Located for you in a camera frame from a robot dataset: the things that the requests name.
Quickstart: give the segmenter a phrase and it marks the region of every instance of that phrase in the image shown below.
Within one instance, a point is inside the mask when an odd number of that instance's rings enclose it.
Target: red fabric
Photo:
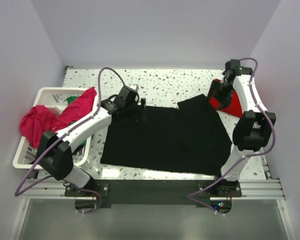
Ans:
[[[219,102],[217,99],[215,99],[214,97],[212,97],[209,101],[209,103],[213,106],[214,109],[217,109],[219,106]],[[232,96],[232,100],[231,100],[231,104],[230,106],[223,108],[223,109],[219,109],[222,112],[225,112],[227,114],[236,116],[238,118],[241,118],[242,116],[242,109],[241,109],[241,104],[238,98],[238,94],[236,93],[236,91],[233,92],[233,96]]]
[[[93,108],[97,92],[94,87],[84,91],[66,109],[56,116],[44,105],[37,105],[22,118],[19,129],[22,136],[28,139],[30,146],[38,148],[40,139],[45,131],[56,132],[69,126],[90,113]]]

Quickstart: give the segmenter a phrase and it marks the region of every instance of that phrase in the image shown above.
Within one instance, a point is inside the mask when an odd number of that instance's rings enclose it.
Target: black cloth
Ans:
[[[172,107],[146,107],[146,121],[113,121],[102,164],[219,175],[231,150],[217,113],[199,95]]]

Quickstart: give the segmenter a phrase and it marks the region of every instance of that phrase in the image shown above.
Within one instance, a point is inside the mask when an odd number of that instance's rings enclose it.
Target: white speckled tablecloth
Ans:
[[[138,84],[139,95],[146,98],[148,106],[177,107],[177,102],[207,95],[213,79],[222,79],[222,70],[198,69],[116,69],[127,85]],[[68,69],[64,87],[97,87],[99,69]],[[122,87],[121,81],[111,71],[104,71],[101,78],[102,99],[117,94]],[[232,139],[232,133],[238,118],[227,113],[218,112],[225,129]],[[100,163],[107,129],[94,134],[90,147],[91,163],[87,172],[95,179],[210,179],[211,176],[193,173],[173,173],[153,171],[142,168],[105,165]],[[251,158],[240,175],[241,180],[265,180],[261,157]],[[45,176],[40,171],[39,178]]]

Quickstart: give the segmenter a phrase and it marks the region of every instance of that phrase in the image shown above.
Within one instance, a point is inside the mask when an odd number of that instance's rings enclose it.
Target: white laundry basket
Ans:
[[[86,88],[77,87],[43,87],[39,90],[33,106],[44,105],[51,112],[59,115],[67,106],[67,98],[70,96],[80,96]],[[93,109],[97,109],[98,98],[94,99]],[[86,140],[85,146],[72,156],[73,163],[77,167],[88,166],[90,163],[89,149],[91,144],[91,137]],[[35,160],[37,149],[29,145],[29,141],[22,136],[18,149],[13,159],[13,166],[17,169],[30,169]],[[35,166],[36,170],[42,170],[39,165]]]

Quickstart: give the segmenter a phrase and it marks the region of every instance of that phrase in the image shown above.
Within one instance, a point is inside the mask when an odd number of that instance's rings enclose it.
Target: purple cable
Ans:
[[[196,191],[194,193],[191,193],[187,196],[188,199],[196,202],[196,203],[199,203],[201,205],[204,205],[205,207],[217,212],[218,214],[222,214],[222,212],[218,211],[218,210],[215,210],[213,207],[209,206],[208,204],[200,201],[200,200],[197,200],[197,199],[194,199],[193,196],[195,195],[198,195],[200,193],[203,193],[205,192],[206,190],[212,188],[213,186],[215,186],[216,184],[218,184],[221,180],[223,180],[231,171],[232,169],[234,169],[239,163],[241,163],[245,158],[251,158],[251,157],[257,157],[257,156],[262,156],[262,155],[265,155],[269,152],[271,152],[271,150],[274,148],[275,146],[275,143],[276,143],[276,132],[275,132],[275,128],[274,128],[274,125],[272,124],[270,118],[268,117],[268,115],[266,114],[266,112],[259,106],[258,102],[257,102],[257,99],[256,99],[256,96],[255,96],[255,93],[254,93],[254,90],[252,88],[252,84],[250,84],[255,76],[255,73],[256,73],[256,70],[258,68],[258,61],[252,57],[245,57],[245,58],[242,58],[240,59],[240,61],[242,60],[252,60],[254,61],[255,63],[255,67],[252,71],[252,74],[251,74],[251,77],[250,77],[250,80],[249,80],[249,89],[250,89],[250,93],[252,95],[252,98],[253,98],[253,101],[256,105],[256,107],[260,110],[260,112],[264,115],[265,119],[268,121],[269,125],[270,125],[270,128],[271,128],[271,131],[272,131],[272,143],[271,143],[271,146],[268,150],[264,151],[264,152],[259,152],[259,153],[253,153],[253,154],[248,154],[246,156],[243,156],[241,158],[238,159],[238,161],[236,161],[236,163],[230,167],[228,169],[228,171],[225,172],[225,174],[223,174],[218,180],[216,180],[215,182],[213,182],[212,184],[210,184],[209,186],[206,186],[204,189],[202,190],[199,190],[199,191]]]
[[[93,116],[97,115],[100,108],[101,108],[101,86],[100,86],[100,82],[101,82],[101,74],[104,70],[110,70],[112,72],[114,72],[118,77],[119,79],[121,80],[121,82],[123,83],[123,86],[126,86],[124,80],[122,79],[122,77],[119,75],[119,73],[117,73],[114,69],[110,68],[110,67],[104,67],[102,68],[100,71],[99,71],[99,74],[98,74],[98,80],[97,80],[97,83],[98,83],[98,106],[96,108],[96,111],[93,113]],[[79,124],[71,127],[69,130],[68,130],[68,134],[71,133],[72,131],[74,131],[76,128],[78,128],[79,126],[81,126],[82,124],[86,123],[87,121],[89,121],[90,119],[92,119],[92,116],[86,118],[85,120],[83,120],[82,122],[80,122]],[[20,196],[21,194],[23,194],[24,192],[28,191],[30,188],[32,188],[33,186],[41,183],[42,181],[48,179],[48,178],[51,178],[52,176],[49,175],[49,176],[46,176],[42,179],[39,179],[38,181],[32,183],[31,185],[25,187],[23,190],[21,190],[21,188],[23,187],[23,185],[25,184],[27,178],[29,177],[30,173],[35,169],[35,167],[39,164],[39,162],[44,158],[44,156],[51,150],[53,149],[62,139],[64,139],[65,137],[67,136],[67,134],[63,134],[61,137],[59,137],[54,143],[52,143],[38,158],[37,160],[35,160],[35,162],[33,163],[33,165],[31,166],[31,168],[26,172],[24,178],[22,179],[22,181],[20,182],[20,184],[18,185],[18,187],[16,188],[15,192],[14,192],[14,196],[15,197],[18,197]],[[92,191],[92,190],[88,190],[88,189],[83,189],[83,188],[79,188],[77,186],[75,186],[73,184],[73,186],[81,191],[84,191],[84,192],[89,192],[89,193],[94,193],[96,194],[99,199],[100,199],[100,203],[99,205],[94,208],[93,210],[91,211],[87,211],[87,213],[93,213],[94,211],[96,211],[97,209],[100,208],[101,206],[101,203],[102,203],[102,198],[100,196],[100,194],[96,191]]]

